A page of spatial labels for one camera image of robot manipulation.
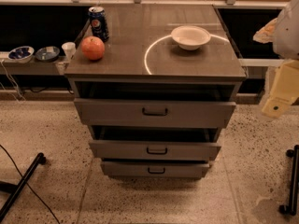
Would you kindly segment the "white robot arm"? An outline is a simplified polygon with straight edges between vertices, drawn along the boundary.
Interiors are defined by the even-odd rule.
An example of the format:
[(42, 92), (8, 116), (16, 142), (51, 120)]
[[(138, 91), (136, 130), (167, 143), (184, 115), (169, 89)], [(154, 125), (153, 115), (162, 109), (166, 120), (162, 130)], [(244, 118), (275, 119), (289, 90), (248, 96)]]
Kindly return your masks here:
[(284, 59), (261, 108), (264, 116), (277, 119), (299, 98), (299, 0), (291, 0), (253, 40), (271, 42), (273, 51)]

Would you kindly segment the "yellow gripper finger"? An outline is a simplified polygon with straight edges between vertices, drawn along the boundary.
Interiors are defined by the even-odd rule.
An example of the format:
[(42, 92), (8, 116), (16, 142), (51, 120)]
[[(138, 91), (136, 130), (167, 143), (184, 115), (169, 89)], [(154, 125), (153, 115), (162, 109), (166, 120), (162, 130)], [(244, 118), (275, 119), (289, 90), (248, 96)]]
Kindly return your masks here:
[(268, 22), (264, 27), (255, 33), (253, 40), (262, 44), (271, 43), (276, 28), (277, 18)]
[(262, 114), (278, 119), (299, 98), (299, 61), (287, 60), (275, 70), (275, 77)]

